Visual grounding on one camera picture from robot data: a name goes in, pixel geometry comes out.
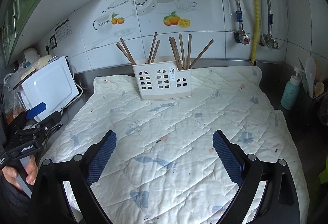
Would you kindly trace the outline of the brown wooden chopstick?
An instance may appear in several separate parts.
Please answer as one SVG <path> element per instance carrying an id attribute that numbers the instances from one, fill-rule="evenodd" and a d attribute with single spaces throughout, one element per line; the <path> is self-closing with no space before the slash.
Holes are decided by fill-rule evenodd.
<path id="1" fill-rule="evenodd" d="M 179 50 L 177 48 L 175 38 L 171 37 L 171 41 L 172 41 L 173 49 L 174 49 L 175 56 L 176 56 L 176 62 L 177 62 L 177 65 L 179 66 L 179 70 L 181 71 L 181 70 L 183 70 L 183 67 L 182 67 Z"/>
<path id="2" fill-rule="evenodd" d="M 132 54 L 130 53 L 130 50 L 128 49 L 128 47 L 127 47 L 127 45 L 126 45 L 126 43 L 125 43 L 125 41 L 122 37 L 120 38 L 120 42 L 122 43 L 122 46 L 124 47 L 124 49 L 125 49 L 128 57 L 129 57 L 132 65 L 136 65 L 136 62 L 135 62 L 134 58 L 132 57 Z"/>
<path id="3" fill-rule="evenodd" d="M 181 70 L 182 67 L 181 67 L 181 64 L 180 64 L 179 54 L 177 53 L 177 48 L 174 44 L 174 41 L 173 41 L 172 37 L 169 37 L 169 42 L 170 42 L 170 45 L 171 45 L 171 48 L 172 48 L 173 56 L 175 57 L 177 69 Z"/>
<path id="4" fill-rule="evenodd" d="M 185 57 L 185 49 L 184 49 L 184 45 L 183 45 L 183 38 L 182 38 L 182 34 L 179 34 L 179 42 L 180 42 L 180 49 L 181 49 L 181 57 L 182 57 L 182 67 L 183 69 L 187 68 L 186 65 L 186 57 Z"/>
<path id="5" fill-rule="evenodd" d="M 152 59 L 152 54 L 153 54 L 153 50 L 154 50 L 154 47 L 155 47 L 156 38 L 157 38 L 157 32 L 155 32 L 155 34 L 153 35 L 152 45 L 151 45 L 151 49 L 150 49 L 150 53 L 149 53 L 149 56 L 148 56 L 147 63 L 151 63 L 151 59 Z"/>
<path id="6" fill-rule="evenodd" d="M 119 43 L 119 42 L 117 42 L 116 43 L 116 46 L 120 49 L 120 51 L 127 57 L 127 59 L 130 61 L 130 63 L 132 64 L 132 65 L 135 65 L 135 62 L 134 61 L 132 61 L 132 58 L 130 57 L 130 55 L 126 52 L 126 50 L 123 48 L 123 46 Z"/>
<path id="7" fill-rule="evenodd" d="M 191 48 L 192 48 L 192 34 L 188 35 L 188 51 L 187 51 L 187 69 L 190 69 L 191 65 Z"/>
<path id="8" fill-rule="evenodd" d="M 151 62 L 150 63 L 154 63 L 154 60 L 155 60 L 155 57 L 157 55 L 157 51 L 158 51 L 160 42 L 161 42 L 160 40 L 157 40 L 156 47 L 155 47 L 155 50 L 153 52 L 153 55 L 152 55 L 152 58 L 151 58 Z"/>
<path id="9" fill-rule="evenodd" d="M 209 47 L 214 43 L 214 39 L 212 39 L 206 46 L 205 48 L 198 54 L 198 56 L 192 61 L 190 64 L 190 69 L 193 67 L 193 65 L 196 64 L 196 62 L 204 55 L 204 53 L 209 49 Z"/>

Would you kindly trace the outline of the white microwave oven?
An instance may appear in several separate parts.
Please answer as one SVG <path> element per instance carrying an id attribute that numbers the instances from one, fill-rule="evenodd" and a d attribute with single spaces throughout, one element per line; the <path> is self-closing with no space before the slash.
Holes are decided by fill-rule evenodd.
<path id="1" fill-rule="evenodd" d="M 46 110 L 34 118 L 37 122 L 41 122 L 55 111 L 61 111 L 79 94 L 64 56 L 34 72 L 22 82 L 18 90 L 26 110 L 41 102 L 46 104 Z"/>

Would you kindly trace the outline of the quilted white patterned mat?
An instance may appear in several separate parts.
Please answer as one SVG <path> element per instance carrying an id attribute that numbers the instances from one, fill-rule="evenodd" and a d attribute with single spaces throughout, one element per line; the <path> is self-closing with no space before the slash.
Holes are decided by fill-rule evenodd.
<path id="1" fill-rule="evenodd" d="M 134 77 L 97 77 L 94 93 L 44 157 L 65 162 L 98 143 L 107 131 L 116 148 L 91 189 L 114 223 L 216 223 L 238 186 L 212 144 L 221 130 L 260 160 L 286 160 L 300 221 L 309 194 L 300 157 L 282 111 L 260 90 L 255 66 L 191 71 L 192 95 L 144 101 Z"/>

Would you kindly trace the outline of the teal soap pump bottle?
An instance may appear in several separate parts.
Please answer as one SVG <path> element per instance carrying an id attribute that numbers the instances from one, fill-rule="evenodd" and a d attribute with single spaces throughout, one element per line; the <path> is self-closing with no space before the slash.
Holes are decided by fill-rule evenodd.
<path id="1" fill-rule="evenodd" d="M 294 67 L 295 74 L 290 77 L 290 80 L 286 83 L 284 93 L 282 95 L 280 104 L 286 110 L 291 110 L 293 105 L 296 102 L 299 90 L 300 90 L 300 73 L 301 70 L 295 66 Z"/>

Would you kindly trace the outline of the white instruction sticker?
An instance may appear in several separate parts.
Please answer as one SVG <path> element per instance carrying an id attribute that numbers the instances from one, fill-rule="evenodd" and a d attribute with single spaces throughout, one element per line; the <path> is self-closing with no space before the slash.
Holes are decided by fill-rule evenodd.
<path id="1" fill-rule="evenodd" d="M 60 42 L 67 36 L 72 34 L 72 28 L 69 19 L 65 19 L 61 24 L 55 28 L 55 37 L 57 42 Z"/>

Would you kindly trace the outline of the dark utensil pot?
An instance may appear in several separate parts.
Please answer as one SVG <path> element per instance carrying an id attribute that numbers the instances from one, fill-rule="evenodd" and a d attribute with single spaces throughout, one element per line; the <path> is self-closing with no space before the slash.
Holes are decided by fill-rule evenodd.
<path id="1" fill-rule="evenodd" d="M 301 91 L 300 112 L 302 120 L 310 127 L 327 131 L 327 92 L 311 98 Z"/>

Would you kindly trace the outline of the cream house-shaped utensil holder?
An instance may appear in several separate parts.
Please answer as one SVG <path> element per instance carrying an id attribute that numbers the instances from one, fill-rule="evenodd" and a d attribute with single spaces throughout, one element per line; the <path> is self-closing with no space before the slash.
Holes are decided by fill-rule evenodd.
<path id="1" fill-rule="evenodd" d="M 142 100 L 178 99 L 192 95 L 191 70 L 179 70 L 172 56 L 146 59 L 132 66 Z"/>

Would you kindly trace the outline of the wooden spoon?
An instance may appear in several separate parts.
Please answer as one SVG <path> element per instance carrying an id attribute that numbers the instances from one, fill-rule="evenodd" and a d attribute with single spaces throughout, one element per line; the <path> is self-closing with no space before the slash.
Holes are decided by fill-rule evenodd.
<path id="1" fill-rule="evenodd" d="M 314 98 L 321 96 L 324 91 L 325 91 L 324 83 L 321 81 L 317 82 L 314 88 Z"/>

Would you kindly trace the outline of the white plastic spatula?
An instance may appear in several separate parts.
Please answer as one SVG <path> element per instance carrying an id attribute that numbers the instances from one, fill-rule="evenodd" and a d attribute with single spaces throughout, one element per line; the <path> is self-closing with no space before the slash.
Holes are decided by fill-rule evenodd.
<path id="1" fill-rule="evenodd" d="M 311 98 L 314 98 L 314 81 L 316 77 L 316 63 L 311 56 L 306 60 L 305 74 L 308 83 L 308 94 Z"/>

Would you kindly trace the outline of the chrome angle valve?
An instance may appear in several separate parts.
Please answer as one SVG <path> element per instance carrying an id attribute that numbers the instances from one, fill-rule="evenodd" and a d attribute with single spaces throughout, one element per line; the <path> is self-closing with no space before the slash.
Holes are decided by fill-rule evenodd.
<path id="1" fill-rule="evenodd" d="M 262 35 L 260 45 L 266 46 L 271 50 L 277 50 L 279 48 L 278 42 L 270 34 Z"/>

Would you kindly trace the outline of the red-capped water valve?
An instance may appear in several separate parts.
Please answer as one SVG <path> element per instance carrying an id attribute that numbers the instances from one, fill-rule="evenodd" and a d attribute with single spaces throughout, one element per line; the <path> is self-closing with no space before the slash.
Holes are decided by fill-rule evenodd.
<path id="1" fill-rule="evenodd" d="M 248 45 L 251 41 L 250 37 L 244 32 L 244 30 L 233 30 L 233 38 L 236 43 Z"/>

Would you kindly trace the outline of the black wall socket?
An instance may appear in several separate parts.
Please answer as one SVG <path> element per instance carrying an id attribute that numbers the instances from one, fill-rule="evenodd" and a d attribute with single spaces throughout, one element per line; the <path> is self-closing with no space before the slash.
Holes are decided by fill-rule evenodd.
<path id="1" fill-rule="evenodd" d="M 49 38 L 49 42 L 50 42 L 50 44 L 49 44 L 49 48 L 50 48 L 51 50 L 53 50 L 54 48 L 57 47 L 57 40 L 56 40 L 56 35 L 55 35 L 55 34 L 53 34 L 53 35 Z"/>

